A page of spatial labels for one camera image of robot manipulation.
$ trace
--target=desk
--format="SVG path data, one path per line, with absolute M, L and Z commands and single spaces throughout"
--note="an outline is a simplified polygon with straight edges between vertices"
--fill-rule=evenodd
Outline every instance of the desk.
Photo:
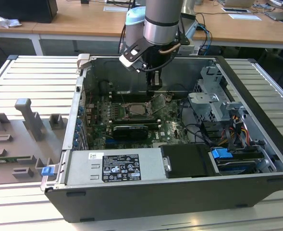
M 44 53 L 40 39 L 119 40 L 125 13 L 105 12 L 104 4 L 99 2 L 87 5 L 80 1 L 57 0 L 57 4 L 58 14 L 51 24 L 22 22 L 22 27 L 0 27 L 0 37 L 31 39 L 37 55 Z M 222 13 L 221 7 L 205 0 L 203 5 L 195 6 L 195 11 Z M 212 45 L 283 49 L 283 23 L 260 13 L 257 15 L 262 21 L 232 19 L 228 14 L 205 14 L 206 25 L 213 34 Z M 193 39 L 196 46 L 200 45 L 205 39 L 204 32 L 197 31 Z

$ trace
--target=blue plastic clip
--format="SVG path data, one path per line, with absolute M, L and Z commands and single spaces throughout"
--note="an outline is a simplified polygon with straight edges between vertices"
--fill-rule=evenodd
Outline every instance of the blue plastic clip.
M 42 176 L 54 176 L 55 167 L 44 167 L 42 168 Z
M 213 157 L 216 158 L 233 158 L 233 155 L 226 148 L 215 148 L 212 151 Z

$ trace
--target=warning label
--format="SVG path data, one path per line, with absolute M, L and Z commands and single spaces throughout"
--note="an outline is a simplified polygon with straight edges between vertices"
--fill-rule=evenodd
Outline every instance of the warning label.
M 103 156 L 102 181 L 141 180 L 138 154 Z

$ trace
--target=black box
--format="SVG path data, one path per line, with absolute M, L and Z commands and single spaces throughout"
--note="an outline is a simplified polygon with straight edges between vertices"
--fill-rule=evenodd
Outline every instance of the black box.
M 56 0 L 0 0 L 0 16 L 21 22 L 51 23 L 57 11 Z

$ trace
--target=laptop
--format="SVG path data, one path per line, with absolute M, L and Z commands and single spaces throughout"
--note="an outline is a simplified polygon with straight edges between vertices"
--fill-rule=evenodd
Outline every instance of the laptop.
M 255 0 L 218 0 L 223 6 L 251 7 Z
M 283 13 L 282 12 L 265 12 L 267 16 L 272 18 L 273 20 L 276 21 L 281 21 L 283 20 Z

